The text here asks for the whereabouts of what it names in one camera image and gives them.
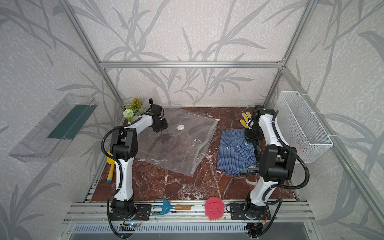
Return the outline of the blue checked shirt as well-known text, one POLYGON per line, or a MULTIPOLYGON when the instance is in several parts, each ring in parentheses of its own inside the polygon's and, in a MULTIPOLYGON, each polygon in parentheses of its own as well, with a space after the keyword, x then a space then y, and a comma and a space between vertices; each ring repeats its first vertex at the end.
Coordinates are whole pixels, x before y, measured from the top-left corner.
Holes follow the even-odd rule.
POLYGON ((227 175, 244 173, 257 162, 255 148, 245 140, 244 129, 224 131, 221 135, 217 169, 227 175))

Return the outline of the clear plastic vacuum bag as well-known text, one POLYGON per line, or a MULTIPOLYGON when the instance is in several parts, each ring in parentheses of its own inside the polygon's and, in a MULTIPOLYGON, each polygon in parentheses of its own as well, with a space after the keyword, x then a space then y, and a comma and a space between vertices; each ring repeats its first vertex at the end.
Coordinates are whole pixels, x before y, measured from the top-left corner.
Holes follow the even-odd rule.
POLYGON ((167 108, 168 128, 138 135, 137 159, 186 176, 193 176, 208 151, 219 119, 181 108, 167 108))

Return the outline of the black plaid shirt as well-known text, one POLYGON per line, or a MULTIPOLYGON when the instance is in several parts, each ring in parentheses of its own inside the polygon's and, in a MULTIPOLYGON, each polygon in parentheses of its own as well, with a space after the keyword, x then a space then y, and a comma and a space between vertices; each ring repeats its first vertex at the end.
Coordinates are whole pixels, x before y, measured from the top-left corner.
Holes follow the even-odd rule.
POLYGON ((229 161, 227 174, 234 176, 252 175, 259 173, 259 162, 262 149, 259 141, 244 141, 236 147, 235 155, 229 161))

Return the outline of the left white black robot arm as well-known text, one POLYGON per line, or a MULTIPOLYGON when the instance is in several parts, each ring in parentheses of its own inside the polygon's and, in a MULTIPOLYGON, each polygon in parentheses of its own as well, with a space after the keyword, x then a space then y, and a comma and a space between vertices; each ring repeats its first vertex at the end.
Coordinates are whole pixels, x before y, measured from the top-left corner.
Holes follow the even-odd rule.
POLYGON ((107 132, 101 143, 103 154, 115 163, 117 170, 117 187, 112 195, 114 199, 108 205, 112 210, 128 216, 133 216, 137 212, 132 187, 132 168, 139 150, 138 135, 146 128, 152 128, 156 133, 168 128, 164 108, 154 104, 151 98, 149 105, 149 109, 133 117, 132 122, 107 132))

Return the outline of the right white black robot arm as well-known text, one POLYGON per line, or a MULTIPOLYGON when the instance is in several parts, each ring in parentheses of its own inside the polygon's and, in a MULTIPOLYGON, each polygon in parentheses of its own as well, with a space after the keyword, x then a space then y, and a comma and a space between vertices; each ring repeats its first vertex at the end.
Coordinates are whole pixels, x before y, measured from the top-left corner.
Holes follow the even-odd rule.
POLYGON ((307 165, 299 157, 296 148, 289 146, 283 138, 277 123, 278 111, 256 105, 252 113, 243 115, 244 136, 247 143, 255 147, 259 140, 264 139, 266 147, 260 157, 257 157, 259 181, 245 200, 244 212, 250 218, 267 211, 268 206, 279 201, 268 201, 277 188, 298 190, 305 187, 310 180, 307 165), (291 179, 295 163, 299 162, 304 169, 305 178, 295 186, 284 185, 291 179))

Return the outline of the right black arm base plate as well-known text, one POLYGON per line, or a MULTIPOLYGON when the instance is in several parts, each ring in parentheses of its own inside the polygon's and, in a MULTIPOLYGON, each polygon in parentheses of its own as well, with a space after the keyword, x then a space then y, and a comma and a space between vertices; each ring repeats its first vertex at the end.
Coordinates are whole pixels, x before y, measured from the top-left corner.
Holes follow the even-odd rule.
POLYGON ((226 205, 226 211, 230 213, 231 220, 264 221, 272 218, 267 206, 251 205, 249 208, 246 208, 244 203, 229 203, 226 205))

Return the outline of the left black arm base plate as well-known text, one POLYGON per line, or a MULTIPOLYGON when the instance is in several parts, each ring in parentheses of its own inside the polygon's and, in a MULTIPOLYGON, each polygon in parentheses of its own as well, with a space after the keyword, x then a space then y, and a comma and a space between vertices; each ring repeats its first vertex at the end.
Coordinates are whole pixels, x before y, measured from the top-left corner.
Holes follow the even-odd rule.
POLYGON ((151 214, 150 204, 134 205, 127 207, 114 207, 111 210, 110 218, 112 221, 148 221, 151 214))

